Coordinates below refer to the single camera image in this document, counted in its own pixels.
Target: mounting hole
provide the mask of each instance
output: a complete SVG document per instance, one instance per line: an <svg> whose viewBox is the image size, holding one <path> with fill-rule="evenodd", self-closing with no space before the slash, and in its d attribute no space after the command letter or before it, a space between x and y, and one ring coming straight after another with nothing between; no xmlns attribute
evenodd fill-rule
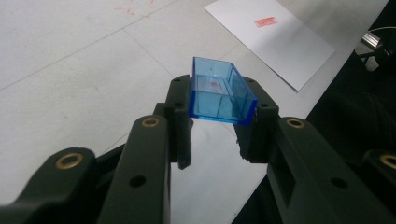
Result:
<svg viewBox="0 0 396 224"><path fill-rule="evenodd" d="M146 178L142 175L136 175L132 177L132 179L129 181L129 185L134 189L140 188L145 184L146 184Z"/></svg>
<svg viewBox="0 0 396 224"><path fill-rule="evenodd" d="M388 167L396 170L396 156L386 154L382 155L379 159Z"/></svg>
<svg viewBox="0 0 396 224"><path fill-rule="evenodd" d="M82 162L83 156L77 152L66 154L56 161L56 168L60 170L68 170Z"/></svg>
<svg viewBox="0 0 396 224"><path fill-rule="evenodd" d="M183 104L182 104L182 103L174 103L174 106L175 106L175 107L182 107Z"/></svg>
<svg viewBox="0 0 396 224"><path fill-rule="evenodd" d="M340 189L347 189L347 182L341 178L335 177L330 180L334 186Z"/></svg>
<svg viewBox="0 0 396 224"><path fill-rule="evenodd" d="M152 128L157 126L160 123L160 121L158 119L155 118L148 118L148 119L144 119L142 121L142 125L148 128Z"/></svg>
<svg viewBox="0 0 396 224"><path fill-rule="evenodd" d="M289 126L297 129L302 129L304 127L304 124L298 119L288 119L287 123Z"/></svg>

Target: white paper sheet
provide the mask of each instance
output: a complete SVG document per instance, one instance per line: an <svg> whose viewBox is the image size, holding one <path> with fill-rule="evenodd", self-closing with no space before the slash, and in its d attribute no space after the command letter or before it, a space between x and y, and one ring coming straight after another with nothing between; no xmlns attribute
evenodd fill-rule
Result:
<svg viewBox="0 0 396 224"><path fill-rule="evenodd" d="M205 9L297 91L334 53L276 0L219 0Z"/></svg>

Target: blue transparent plastic box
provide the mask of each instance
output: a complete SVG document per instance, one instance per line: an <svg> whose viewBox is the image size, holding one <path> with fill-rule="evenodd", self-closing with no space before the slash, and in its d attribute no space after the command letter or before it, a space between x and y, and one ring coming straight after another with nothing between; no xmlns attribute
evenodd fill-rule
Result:
<svg viewBox="0 0 396 224"><path fill-rule="evenodd" d="M233 63L193 57L190 117L249 124L256 104Z"/></svg>

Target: white table surface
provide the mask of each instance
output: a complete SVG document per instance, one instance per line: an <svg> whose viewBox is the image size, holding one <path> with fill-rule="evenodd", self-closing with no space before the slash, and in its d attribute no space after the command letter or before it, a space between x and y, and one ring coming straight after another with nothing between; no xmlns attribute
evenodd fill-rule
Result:
<svg viewBox="0 0 396 224"><path fill-rule="evenodd" d="M100 156L123 144L134 121L164 102L169 81L190 72L192 56L233 62L280 116L306 118L387 3L279 0L336 49L296 92L204 10L212 2L0 2L0 204L59 150ZM232 125L196 120L191 167L172 166L172 223L238 214L266 166L243 161L235 140Z"/></svg>

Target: red printed label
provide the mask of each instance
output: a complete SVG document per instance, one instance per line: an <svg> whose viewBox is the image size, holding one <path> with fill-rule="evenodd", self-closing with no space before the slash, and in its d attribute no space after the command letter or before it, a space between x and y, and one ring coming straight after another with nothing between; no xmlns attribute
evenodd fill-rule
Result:
<svg viewBox="0 0 396 224"><path fill-rule="evenodd" d="M268 17L265 19L254 21L254 23L256 23L257 27L263 27L263 26L275 24L277 23L277 20L275 19L275 17Z"/></svg>

